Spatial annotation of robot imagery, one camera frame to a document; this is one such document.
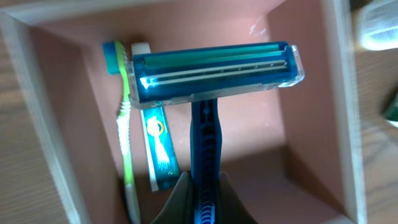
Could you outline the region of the white and green soap packet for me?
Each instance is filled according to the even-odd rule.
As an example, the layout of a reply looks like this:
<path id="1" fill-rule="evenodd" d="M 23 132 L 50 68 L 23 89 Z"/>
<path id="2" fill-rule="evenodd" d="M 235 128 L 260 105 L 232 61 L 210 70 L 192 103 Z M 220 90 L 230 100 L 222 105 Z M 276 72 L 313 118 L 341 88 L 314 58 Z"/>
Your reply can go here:
<path id="1" fill-rule="evenodd" d="M 397 89 L 388 96 L 382 115 L 391 126 L 397 128 Z"/>

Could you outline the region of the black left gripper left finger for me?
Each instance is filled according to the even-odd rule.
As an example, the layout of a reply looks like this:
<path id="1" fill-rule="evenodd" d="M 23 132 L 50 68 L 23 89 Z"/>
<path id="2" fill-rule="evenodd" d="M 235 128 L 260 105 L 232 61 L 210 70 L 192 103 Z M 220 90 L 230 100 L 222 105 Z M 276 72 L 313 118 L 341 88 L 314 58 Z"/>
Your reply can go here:
<path id="1" fill-rule="evenodd" d="M 189 172 L 183 172 L 160 213 L 152 224 L 192 224 L 193 184 Z"/>

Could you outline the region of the blue disposable razor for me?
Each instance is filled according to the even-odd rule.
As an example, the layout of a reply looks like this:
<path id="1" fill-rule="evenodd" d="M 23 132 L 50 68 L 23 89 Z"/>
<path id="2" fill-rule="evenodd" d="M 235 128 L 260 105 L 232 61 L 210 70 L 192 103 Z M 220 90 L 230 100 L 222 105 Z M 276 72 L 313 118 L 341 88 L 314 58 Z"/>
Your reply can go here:
<path id="1" fill-rule="evenodd" d="M 136 108 L 190 103 L 190 223 L 216 223 L 222 132 L 218 99 L 286 88 L 305 71 L 295 45 L 286 42 L 229 45 L 132 56 Z"/>

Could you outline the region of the green and white toothbrush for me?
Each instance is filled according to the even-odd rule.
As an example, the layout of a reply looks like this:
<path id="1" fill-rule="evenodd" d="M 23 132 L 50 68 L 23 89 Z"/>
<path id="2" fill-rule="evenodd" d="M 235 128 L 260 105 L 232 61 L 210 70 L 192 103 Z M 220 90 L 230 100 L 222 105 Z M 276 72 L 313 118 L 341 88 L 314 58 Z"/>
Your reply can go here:
<path id="1" fill-rule="evenodd" d="M 122 97 L 116 123 L 118 127 L 119 147 L 123 157 L 124 193 L 131 223 L 140 224 L 141 216 L 130 145 L 131 101 L 126 51 L 121 41 L 114 40 L 103 44 L 103 52 L 108 74 L 121 76 Z"/>

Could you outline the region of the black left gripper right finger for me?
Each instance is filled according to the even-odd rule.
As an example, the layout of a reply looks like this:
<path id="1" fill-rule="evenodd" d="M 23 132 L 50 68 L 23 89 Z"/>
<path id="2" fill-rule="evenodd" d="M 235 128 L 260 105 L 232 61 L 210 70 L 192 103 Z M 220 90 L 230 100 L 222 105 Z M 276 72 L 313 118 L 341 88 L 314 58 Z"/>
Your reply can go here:
<path id="1" fill-rule="evenodd" d="M 219 173 L 216 190 L 216 224 L 257 224 L 234 190 L 226 172 Z"/>

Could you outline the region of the small teal toothpaste tube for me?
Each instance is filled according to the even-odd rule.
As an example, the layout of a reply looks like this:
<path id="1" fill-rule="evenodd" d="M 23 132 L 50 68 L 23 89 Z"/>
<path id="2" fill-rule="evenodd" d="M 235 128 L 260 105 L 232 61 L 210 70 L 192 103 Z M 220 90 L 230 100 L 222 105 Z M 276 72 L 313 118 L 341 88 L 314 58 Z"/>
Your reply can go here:
<path id="1" fill-rule="evenodd" d="M 149 102 L 158 95 L 154 88 L 161 79 L 159 75 L 165 73 L 165 68 L 159 67 L 163 58 L 163 55 L 152 54 L 147 42 L 131 45 L 130 99 L 141 113 L 150 188 L 153 192 L 172 188 L 180 177 L 165 110 L 160 103 Z"/>

